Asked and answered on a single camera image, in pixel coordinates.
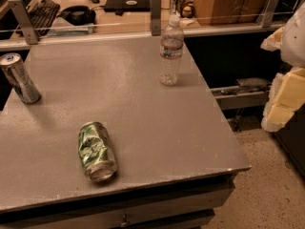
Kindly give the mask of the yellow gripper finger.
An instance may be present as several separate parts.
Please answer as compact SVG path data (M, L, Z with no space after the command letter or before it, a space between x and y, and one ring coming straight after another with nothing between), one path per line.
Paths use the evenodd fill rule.
M263 42L260 45L260 48L269 52L274 52L276 50L279 50L283 31L284 28L281 27L278 30L276 30L274 33L269 35L266 39L263 40Z
M305 104L305 69L292 67L286 74L278 73L269 92L263 111L261 127L277 132Z

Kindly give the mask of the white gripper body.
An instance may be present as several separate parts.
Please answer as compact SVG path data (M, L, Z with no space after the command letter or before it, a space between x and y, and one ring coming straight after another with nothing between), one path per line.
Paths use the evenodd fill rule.
M280 50L284 62L305 67L305 2L286 23Z

